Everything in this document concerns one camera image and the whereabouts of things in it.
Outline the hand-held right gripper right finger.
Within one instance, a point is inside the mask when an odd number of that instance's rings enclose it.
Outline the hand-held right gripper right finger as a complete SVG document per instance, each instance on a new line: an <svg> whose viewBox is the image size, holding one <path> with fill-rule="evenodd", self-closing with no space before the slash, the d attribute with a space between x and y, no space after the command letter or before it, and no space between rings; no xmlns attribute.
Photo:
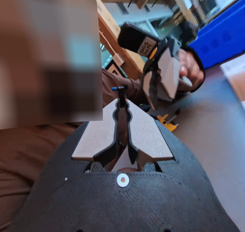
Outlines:
<svg viewBox="0 0 245 232"><path fill-rule="evenodd" d="M155 120L130 100L125 102L130 162L145 165L156 161L172 160L173 154Z"/></svg>

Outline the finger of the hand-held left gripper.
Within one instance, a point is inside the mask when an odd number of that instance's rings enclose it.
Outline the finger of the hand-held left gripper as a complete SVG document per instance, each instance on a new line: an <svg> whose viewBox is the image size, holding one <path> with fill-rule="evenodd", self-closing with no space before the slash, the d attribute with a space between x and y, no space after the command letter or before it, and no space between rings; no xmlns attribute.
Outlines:
<svg viewBox="0 0 245 232"><path fill-rule="evenodd" d="M146 99L153 110L158 109L158 101L171 102L173 99L167 94L161 82L161 76L158 72L149 71L145 74L142 80L142 89L146 96Z"/></svg>
<svg viewBox="0 0 245 232"><path fill-rule="evenodd" d="M161 84L163 85L168 97L174 99L179 85L180 63L170 54L169 48L162 53L158 68L160 70Z"/></svg>

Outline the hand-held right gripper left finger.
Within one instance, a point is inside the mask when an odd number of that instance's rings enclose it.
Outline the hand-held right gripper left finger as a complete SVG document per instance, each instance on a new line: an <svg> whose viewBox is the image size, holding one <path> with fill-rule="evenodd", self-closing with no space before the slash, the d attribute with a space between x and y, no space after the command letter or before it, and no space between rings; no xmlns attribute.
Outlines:
<svg viewBox="0 0 245 232"><path fill-rule="evenodd" d="M91 162L110 162L117 154L117 121L119 99L103 108L103 120L90 121L79 140L72 158Z"/></svg>

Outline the yellow lego model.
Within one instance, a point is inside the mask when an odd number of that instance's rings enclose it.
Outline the yellow lego model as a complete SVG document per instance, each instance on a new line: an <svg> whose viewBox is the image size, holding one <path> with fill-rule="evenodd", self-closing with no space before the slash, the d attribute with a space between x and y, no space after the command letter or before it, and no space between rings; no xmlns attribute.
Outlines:
<svg viewBox="0 0 245 232"><path fill-rule="evenodd" d="M157 120L165 127L167 128L170 132L173 132L177 129L179 126L178 123L176 123L176 118L181 112L181 109L177 109L174 114L165 114L164 116L158 115Z"/></svg>

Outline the black lego piece blue pin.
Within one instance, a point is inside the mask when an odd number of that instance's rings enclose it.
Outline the black lego piece blue pin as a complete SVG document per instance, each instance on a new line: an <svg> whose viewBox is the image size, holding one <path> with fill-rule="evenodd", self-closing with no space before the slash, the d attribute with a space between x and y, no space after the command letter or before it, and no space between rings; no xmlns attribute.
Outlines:
<svg viewBox="0 0 245 232"><path fill-rule="evenodd" d="M112 87L111 90L112 91L117 91L118 92L118 98L119 98L119 102L120 102L120 108L124 108L126 101L125 101L125 91L128 89L128 85L127 84L123 84L119 87Z"/></svg>

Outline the person's left forearm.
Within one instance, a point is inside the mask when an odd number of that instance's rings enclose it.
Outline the person's left forearm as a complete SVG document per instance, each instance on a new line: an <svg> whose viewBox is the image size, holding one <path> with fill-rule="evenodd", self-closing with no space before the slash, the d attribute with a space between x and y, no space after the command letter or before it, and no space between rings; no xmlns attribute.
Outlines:
<svg viewBox="0 0 245 232"><path fill-rule="evenodd" d="M110 104L114 99L118 98L118 92L112 91L112 88L120 87L123 84L128 86L128 89L125 91L126 99L129 99L137 106L141 104L149 105L139 80L123 78L119 75L102 69L103 108Z"/></svg>

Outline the person's left hand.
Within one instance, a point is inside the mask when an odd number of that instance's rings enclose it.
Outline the person's left hand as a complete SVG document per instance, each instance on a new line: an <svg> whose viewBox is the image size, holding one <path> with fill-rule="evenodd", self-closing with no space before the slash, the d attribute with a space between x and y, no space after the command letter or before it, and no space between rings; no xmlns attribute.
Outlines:
<svg viewBox="0 0 245 232"><path fill-rule="evenodd" d="M192 88L179 86L178 90L180 92L194 92L204 82L205 73L203 67L198 62L197 57L195 57L195 54L192 51L180 49L178 51L178 57L180 62L180 76L187 77L192 83Z"/></svg>

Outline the blue plastic bin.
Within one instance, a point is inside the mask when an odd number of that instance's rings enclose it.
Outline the blue plastic bin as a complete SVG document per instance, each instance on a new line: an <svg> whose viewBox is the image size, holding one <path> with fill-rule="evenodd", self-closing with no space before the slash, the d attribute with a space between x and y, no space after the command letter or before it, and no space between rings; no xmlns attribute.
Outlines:
<svg viewBox="0 0 245 232"><path fill-rule="evenodd" d="M189 44L205 69L222 63L245 50L245 0L238 0L200 29Z"/></svg>

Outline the tan cardboard box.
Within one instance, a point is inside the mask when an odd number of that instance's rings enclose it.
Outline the tan cardboard box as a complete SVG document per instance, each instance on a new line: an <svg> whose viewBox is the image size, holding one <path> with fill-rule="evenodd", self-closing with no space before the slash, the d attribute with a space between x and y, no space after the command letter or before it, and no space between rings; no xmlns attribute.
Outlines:
<svg viewBox="0 0 245 232"><path fill-rule="evenodd" d="M220 65L243 109L245 109L245 54Z"/></svg>

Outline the wooden workbench frame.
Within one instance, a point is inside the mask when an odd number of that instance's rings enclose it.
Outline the wooden workbench frame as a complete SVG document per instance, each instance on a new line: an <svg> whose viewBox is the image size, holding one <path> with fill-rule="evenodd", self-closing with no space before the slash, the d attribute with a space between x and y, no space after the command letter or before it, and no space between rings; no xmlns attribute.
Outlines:
<svg viewBox="0 0 245 232"><path fill-rule="evenodd" d="M99 20L100 42L117 60L122 59L122 69L134 80L141 79L145 62L137 53L121 48L118 44L120 27L101 0L96 0Z"/></svg>

